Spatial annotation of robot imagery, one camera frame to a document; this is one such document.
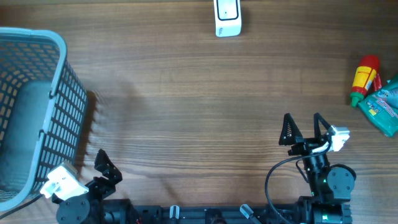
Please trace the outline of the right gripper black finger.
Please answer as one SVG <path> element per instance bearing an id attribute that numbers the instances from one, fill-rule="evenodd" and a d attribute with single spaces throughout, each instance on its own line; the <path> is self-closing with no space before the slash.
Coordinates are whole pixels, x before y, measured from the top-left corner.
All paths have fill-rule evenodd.
<path id="1" fill-rule="evenodd" d="M 320 139 L 322 137 L 320 124 L 322 124 L 326 130 L 329 130 L 329 128 L 331 127 L 331 125 L 327 121 L 325 121 L 325 119 L 322 117 L 320 113 L 315 113 L 313 115 L 313 122 L 314 122 L 314 135 L 315 138 L 317 139 Z"/>
<path id="2" fill-rule="evenodd" d="M 282 131 L 279 138 L 280 146 L 291 146 L 303 142 L 303 136 L 290 113 L 284 115 Z"/>

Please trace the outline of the green 3M wipes pouch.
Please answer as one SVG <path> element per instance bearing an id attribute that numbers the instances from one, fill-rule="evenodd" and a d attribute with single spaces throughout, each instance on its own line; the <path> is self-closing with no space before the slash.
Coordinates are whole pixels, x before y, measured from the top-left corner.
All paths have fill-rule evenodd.
<path id="1" fill-rule="evenodd" d="M 397 134 L 397 75 L 360 101 L 358 107 L 385 136 L 393 138 Z"/>

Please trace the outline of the sriracha bottle with green cap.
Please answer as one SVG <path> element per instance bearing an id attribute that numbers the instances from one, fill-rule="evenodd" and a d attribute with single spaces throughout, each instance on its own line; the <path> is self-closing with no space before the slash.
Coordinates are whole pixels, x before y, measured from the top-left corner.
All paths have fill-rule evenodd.
<path id="1" fill-rule="evenodd" d="M 380 61 L 376 55 L 366 55 L 361 59 L 355 72 L 350 93 L 351 106 L 353 108 L 357 107 L 358 103 L 364 99 L 378 74 L 379 67 Z"/>

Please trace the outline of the red stick sachet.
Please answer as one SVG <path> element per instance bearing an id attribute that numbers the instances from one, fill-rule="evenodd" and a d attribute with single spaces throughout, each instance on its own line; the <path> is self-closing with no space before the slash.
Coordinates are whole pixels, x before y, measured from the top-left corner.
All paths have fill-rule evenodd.
<path id="1" fill-rule="evenodd" d="M 374 91 L 378 91 L 382 88 L 382 81 L 381 81 L 381 76 L 379 73 L 374 77 L 373 80 L 373 89 Z"/>

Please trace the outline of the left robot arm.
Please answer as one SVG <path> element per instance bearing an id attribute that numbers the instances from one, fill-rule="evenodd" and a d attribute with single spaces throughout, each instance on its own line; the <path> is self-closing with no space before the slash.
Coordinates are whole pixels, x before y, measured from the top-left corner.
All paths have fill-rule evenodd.
<path id="1" fill-rule="evenodd" d="M 59 224 L 110 224 L 135 223 L 139 216 L 129 199 L 108 200 L 116 191 L 116 184 L 123 176 L 111 162 L 107 153 L 100 149 L 95 159 L 95 169 L 102 173 L 85 186 L 88 192 L 63 200 L 59 204 L 56 218 Z"/>

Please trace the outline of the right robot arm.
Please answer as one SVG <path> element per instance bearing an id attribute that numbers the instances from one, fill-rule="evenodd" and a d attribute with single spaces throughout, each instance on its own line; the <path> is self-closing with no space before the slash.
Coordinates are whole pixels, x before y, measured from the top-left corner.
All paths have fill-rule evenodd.
<path id="1" fill-rule="evenodd" d="M 344 165 L 331 165 L 327 153 L 340 151 L 350 131 L 313 115 L 314 137 L 304 138 L 293 117 L 284 115 L 279 145 L 290 146 L 289 156 L 303 162 L 299 172 L 309 184 L 311 196 L 301 196 L 291 206 L 277 208 L 281 223 L 351 223 L 348 202 L 356 180 L 355 171 Z"/>

